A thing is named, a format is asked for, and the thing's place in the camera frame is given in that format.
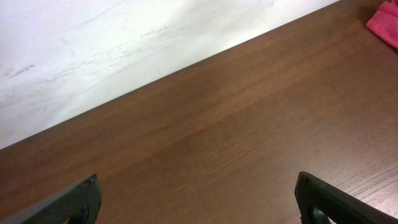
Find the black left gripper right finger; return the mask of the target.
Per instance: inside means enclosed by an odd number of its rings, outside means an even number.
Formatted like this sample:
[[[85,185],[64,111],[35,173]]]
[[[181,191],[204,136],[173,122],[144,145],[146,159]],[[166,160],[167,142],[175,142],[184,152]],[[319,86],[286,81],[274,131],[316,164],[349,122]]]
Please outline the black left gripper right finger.
[[[397,224],[394,218],[346,194],[314,175],[301,171],[294,190],[304,224]]]

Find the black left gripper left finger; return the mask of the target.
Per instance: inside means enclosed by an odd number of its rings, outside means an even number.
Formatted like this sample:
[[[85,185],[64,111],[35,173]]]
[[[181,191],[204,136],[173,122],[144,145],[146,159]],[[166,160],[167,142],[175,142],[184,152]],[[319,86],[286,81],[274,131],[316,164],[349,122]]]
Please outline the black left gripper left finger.
[[[95,224],[101,199],[100,182],[93,174],[2,220],[1,224]]]

